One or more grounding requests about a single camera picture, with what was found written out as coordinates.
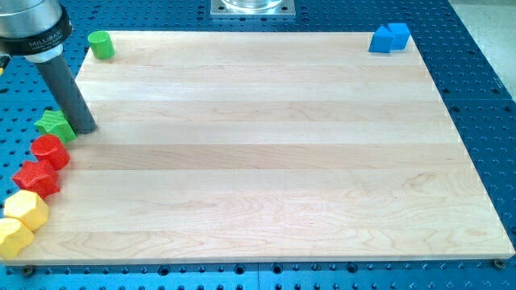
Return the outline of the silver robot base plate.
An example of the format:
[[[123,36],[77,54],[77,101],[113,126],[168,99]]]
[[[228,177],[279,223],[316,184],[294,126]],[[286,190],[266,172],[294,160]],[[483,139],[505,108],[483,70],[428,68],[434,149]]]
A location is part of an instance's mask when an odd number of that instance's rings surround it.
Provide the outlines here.
[[[213,18],[294,18],[294,0],[210,0]]]

